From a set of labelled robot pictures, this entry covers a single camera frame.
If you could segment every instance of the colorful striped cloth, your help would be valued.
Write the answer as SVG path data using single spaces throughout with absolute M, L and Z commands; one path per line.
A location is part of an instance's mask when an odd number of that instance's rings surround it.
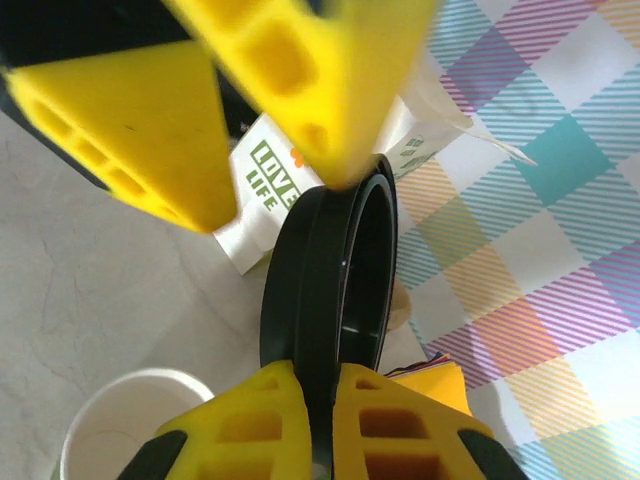
M 537 478 L 640 478 L 640 1 L 448 0 L 426 53 L 479 132 L 405 177 L 427 355 Z

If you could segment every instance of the black rubber ring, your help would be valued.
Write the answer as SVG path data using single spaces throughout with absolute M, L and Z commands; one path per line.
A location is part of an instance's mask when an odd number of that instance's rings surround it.
M 376 369 L 380 360 L 395 273 L 395 214 L 388 179 L 374 174 L 349 191 L 327 191 L 313 222 L 293 361 L 314 459 L 323 464 L 332 458 L 339 364 Z
M 327 189 L 307 190 L 291 207 L 271 256 L 260 314 L 260 366 L 293 360 L 309 232 Z

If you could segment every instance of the paper cup rim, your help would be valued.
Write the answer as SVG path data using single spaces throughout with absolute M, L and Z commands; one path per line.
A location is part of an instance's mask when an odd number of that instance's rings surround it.
M 71 446 L 71 441 L 74 439 L 75 434 L 80 427 L 80 424 L 84 420 L 87 415 L 89 409 L 96 403 L 96 401 L 104 395 L 108 390 L 112 389 L 116 385 L 127 382 L 129 380 L 135 378 L 166 378 L 170 380 L 177 381 L 178 383 L 190 388 L 196 395 L 198 395 L 202 402 L 207 402 L 214 397 L 213 392 L 207 387 L 202 380 L 191 375 L 190 373 L 183 372 L 181 370 L 176 370 L 173 368 L 143 368 L 140 370 L 136 370 L 133 372 L 126 373 L 120 377 L 117 377 L 101 387 L 97 392 L 95 392 L 89 399 L 84 403 L 82 408 L 78 410 L 67 433 L 64 438 L 64 442 L 62 443 L 62 451 L 60 454 L 60 464 L 59 464 L 59 472 L 60 479 L 63 479 L 66 475 L 67 470 L 67 457 L 69 454 L 69 448 Z

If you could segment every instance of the hole in yellow block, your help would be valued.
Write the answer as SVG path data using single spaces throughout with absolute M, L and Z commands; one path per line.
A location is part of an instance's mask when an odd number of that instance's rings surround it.
M 230 414 L 222 424 L 218 441 L 264 442 L 281 438 L 282 417 L 278 412 L 265 410 Z
M 368 453 L 369 480 L 448 480 L 437 457 Z
M 57 137 L 57 139 L 64 139 L 71 134 L 71 126 L 43 103 L 36 102 L 33 105 L 33 110 L 33 117 L 45 134 Z
M 390 408 L 362 410 L 360 434 L 375 438 L 428 438 L 418 415 L 409 410 Z
M 325 153 L 327 150 L 327 130 L 320 125 L 309 124 L 302 127 L 302 134 L 317 153 Z
M 358 390 L 380 390 L 380 387 L 374 385 L 369 380 L 361 378 L 356 382 L 356 388 Z
M 270 378 L 265 383 L 258 387 L 259 390 L 277 390 L 278 389 L 278 381 L 275 378 Z
M 111 170 L 109 178 L 111 179 L 109 186 L 116 191 L 121 190 L 135 197 L 144 193 L 144 188 L 122 170 Z
M 197 3 L 215 20 L 218 27 L 231 30 L 258 10 L 268 0 L 201 0 Z
M 81 157 L 83 163 L 86 163 L 88 167 L 100 167 L 107 163 L 109 159 L 96 147 L 89 142 L 82 142 L 76 147 L 78 155 Z
M 284 23 L 271 23 L 255 35 L 245 47 L 244 56 L 254 74 L 275 95 L 298 93 L 318 76 L 313 59 Z
M 273 459 L 249 459 L 242 463 L 216 458 L 215 465 L 203 467 L 196 480 L 271 480 Z

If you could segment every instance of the orange heart logo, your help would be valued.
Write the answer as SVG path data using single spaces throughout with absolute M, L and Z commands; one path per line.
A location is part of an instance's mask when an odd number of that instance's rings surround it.
M 304 157 L 300 155 L 300 152 L 298 152 L 298 150 L 296 150 L 295 148 L 292 148 L 291 152 L 289 153 L 291 154 L 291 158 L 293 158 L 295 162 L 296 168 L 304 167 Z

